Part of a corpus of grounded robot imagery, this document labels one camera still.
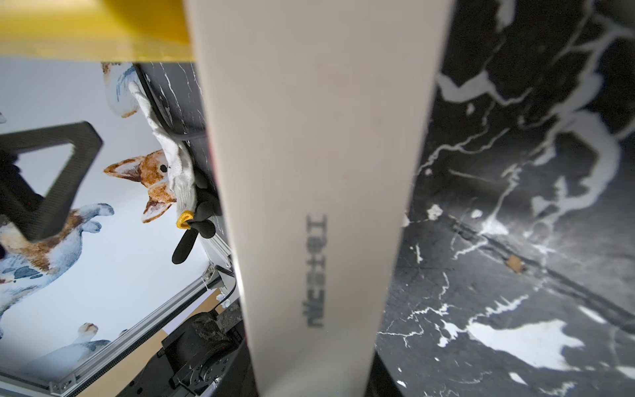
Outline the beige red power strip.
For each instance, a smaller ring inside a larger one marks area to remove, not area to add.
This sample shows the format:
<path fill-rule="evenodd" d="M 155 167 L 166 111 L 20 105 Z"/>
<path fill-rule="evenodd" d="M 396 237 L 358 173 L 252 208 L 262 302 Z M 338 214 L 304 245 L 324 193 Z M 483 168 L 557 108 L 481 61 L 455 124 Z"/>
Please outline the beige red power strip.
<path fill-rule="evenodd" d="M 188 1 L 262 396 L 362 396 L 451 1 Z"/>

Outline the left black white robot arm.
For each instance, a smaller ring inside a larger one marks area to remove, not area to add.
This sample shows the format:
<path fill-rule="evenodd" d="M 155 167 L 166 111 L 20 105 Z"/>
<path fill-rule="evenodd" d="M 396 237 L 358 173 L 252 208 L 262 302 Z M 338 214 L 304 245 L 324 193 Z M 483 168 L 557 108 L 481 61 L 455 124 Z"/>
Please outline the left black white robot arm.
<path fill-rule="evenodd" d="M 240 304 L 195 314 L 161 342 L 160 350 L 120 396 L 200 396 L 220 382 L 245 337 Z"/>

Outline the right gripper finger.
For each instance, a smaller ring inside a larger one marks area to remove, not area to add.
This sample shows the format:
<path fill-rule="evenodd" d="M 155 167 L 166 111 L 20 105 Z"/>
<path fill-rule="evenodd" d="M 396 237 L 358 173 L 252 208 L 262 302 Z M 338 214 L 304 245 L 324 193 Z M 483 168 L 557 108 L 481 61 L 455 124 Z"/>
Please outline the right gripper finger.
<path fill-rule="evenodd" d="M 75 198 L 104 145 L 86 121 L 1 124 L 1 256 L 76 257 L 98 208 Z"/>

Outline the yellow cube plug adapter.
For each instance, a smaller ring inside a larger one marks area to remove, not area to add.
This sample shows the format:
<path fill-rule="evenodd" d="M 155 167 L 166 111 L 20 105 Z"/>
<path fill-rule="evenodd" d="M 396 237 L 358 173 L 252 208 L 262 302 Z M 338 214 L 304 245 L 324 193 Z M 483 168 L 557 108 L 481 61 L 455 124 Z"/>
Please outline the yellow cube plug adapter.
<path fill-rule="evenodd" d="M 1 54 L 97 62 L 194 59 L 181 1 L 3 1 Z"/>

